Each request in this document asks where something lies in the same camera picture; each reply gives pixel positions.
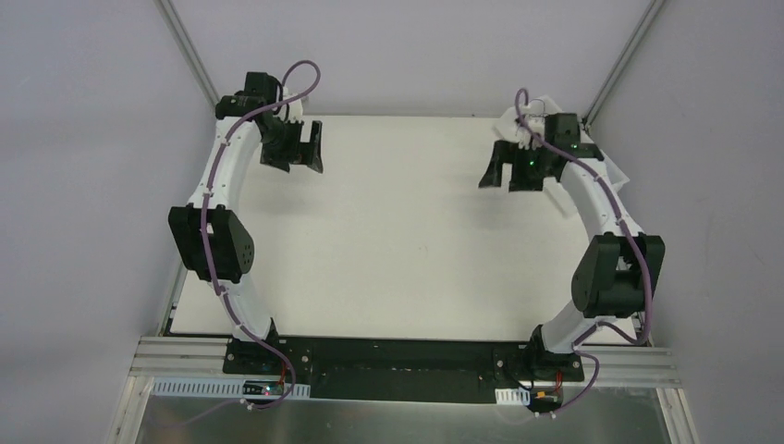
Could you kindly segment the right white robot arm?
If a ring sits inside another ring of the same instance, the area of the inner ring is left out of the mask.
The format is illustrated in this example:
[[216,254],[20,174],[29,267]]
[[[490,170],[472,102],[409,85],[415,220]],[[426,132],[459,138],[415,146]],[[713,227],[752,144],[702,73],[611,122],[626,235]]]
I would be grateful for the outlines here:
[[570,365],[597,330],[649,313],[666,251],[661,237],[633,220],[611,181],[611,163],[572,113],[517,114],[495,124],[498,135],[479,188],[498,188],[511,167],[510,191],[542,191],[553,179],[570,198],[589,244],[570,281],[571,300],[536,327],[522,360],[546,379]]

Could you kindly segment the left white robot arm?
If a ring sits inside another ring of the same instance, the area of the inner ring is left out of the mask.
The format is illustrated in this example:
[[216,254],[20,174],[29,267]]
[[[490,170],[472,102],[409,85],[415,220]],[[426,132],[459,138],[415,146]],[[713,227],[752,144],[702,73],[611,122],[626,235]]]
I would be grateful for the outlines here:
[[212,287],[233,338],[252,342],[247,362],[265,375],[281,365],[282,350],[267,339],[274,320],[251,279],[256,248],[240,220],[239,197],[256,154],[262,165],[284,172],[302,166],[323,173],[323,124],[304,120],[303,96],[268,73],[247,73],[243,88],[215,105],[214,144],[202,177],[187,203],[167,216],[183,265]]

